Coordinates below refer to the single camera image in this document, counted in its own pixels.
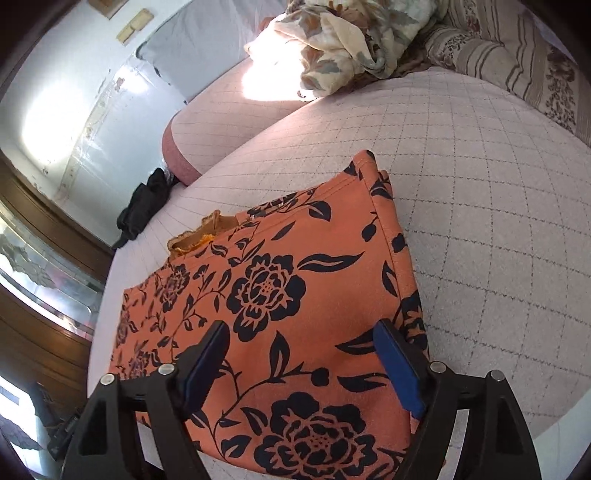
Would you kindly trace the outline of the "orange black floral blouse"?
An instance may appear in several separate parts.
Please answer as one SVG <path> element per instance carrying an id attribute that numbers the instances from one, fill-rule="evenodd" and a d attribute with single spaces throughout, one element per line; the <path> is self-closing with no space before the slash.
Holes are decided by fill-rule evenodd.
<path id="1" fill-rule="evenodd" d="M 187 422 L 197 448 L 291 479 L 391 479 L 416 424 L 373 344 L 428 340 L 388 174 L 368 151 L 317 187 L 238 214 L 233 229 L 123 294 L 110 369 L 148 375 L 228 325 L 228 354 Z"/>

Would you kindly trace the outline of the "brown wooden glass door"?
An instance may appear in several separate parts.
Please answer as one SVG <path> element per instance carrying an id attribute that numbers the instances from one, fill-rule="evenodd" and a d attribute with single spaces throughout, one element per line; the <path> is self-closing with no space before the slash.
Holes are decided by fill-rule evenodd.
<path id="1" fill-rule="evenodd" d="M 29 395 L 50 435 L 86 401 L 112 257 L 1 160 L 1 376 Z"/>

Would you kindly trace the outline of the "black garment on bed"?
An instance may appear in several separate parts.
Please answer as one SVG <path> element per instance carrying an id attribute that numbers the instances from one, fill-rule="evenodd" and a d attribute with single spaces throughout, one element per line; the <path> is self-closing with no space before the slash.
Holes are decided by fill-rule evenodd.
<path id="1" fill-rule="evenodd" d="M 116 226 L 120 236 L 112 249 L 122 248 L 143 232 L 152 217 L 166 204 L 171 189 L 179 179 L 171 172 L 156 168 L 145 183 L 140 183 L 132 193 L 128 205 L 119 213 Z"/>

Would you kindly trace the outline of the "pink quilted bolster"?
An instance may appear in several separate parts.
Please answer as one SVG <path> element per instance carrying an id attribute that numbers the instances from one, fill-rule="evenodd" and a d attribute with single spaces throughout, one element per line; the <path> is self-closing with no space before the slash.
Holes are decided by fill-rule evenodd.
<path id="1" fill-rule="evenodd" d="M 197 94 L 168 122 L 161 151 L 169 171 L 184 185 L 260 132 L 304 106 L 301 100 L 259 99 L 246 90 L 252 60 L 239 62 Z"/>

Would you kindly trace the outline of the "striped floral beige cushion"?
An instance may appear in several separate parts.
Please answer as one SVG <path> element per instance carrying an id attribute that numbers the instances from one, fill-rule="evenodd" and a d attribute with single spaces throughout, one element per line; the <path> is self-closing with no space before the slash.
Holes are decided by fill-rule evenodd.
<path id="1" fill-rule="evenodd" d="M 590 82 L 519 1 L 451 1 L 425 37 L 429 60 L 488 81 L 590 143 Z"/>

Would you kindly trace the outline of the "grey blue pillow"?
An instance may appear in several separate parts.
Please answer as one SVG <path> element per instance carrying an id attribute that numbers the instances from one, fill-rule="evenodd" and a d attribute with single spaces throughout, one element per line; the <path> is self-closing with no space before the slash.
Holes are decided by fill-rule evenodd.
<path id="1" fill-rule="evenodd" d="M 266 17 L 287 7 L 273 0 L 191 1 L 164 22 L 135 56 L 186 100 L 245 59 L 245 45 Z"/>

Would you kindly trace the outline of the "cream floral blanket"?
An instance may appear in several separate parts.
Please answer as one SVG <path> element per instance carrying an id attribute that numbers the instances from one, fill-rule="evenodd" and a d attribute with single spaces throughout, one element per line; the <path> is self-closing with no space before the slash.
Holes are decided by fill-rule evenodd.
<path id="1" fill-rule="evenodd" d="M 447 1 L 291 1 L 245 45 L 246 98 L 311 101 L 363 76 L 388 79 Z"/>

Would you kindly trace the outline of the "wall light switch plate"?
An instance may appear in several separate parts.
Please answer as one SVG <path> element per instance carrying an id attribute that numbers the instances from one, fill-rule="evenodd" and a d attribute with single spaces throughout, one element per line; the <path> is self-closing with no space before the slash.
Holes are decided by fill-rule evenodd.
<path id="1" fill-rule="evenodd" d="M 141 9 L 117 34 L 116 39 L 125 45 L 138 32 L 143 30 L 154 18 L 154 14 L 147 8 Z"/>

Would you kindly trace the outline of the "framed wall picture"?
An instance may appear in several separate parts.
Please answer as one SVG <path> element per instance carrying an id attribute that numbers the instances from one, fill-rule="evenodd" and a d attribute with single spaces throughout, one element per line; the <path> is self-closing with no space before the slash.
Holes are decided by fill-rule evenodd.
<path id="1" fill-rule="evenodd" d="M 127 3 L 127 0 L 88 0 L 87 3 L 110 20 Z"/>

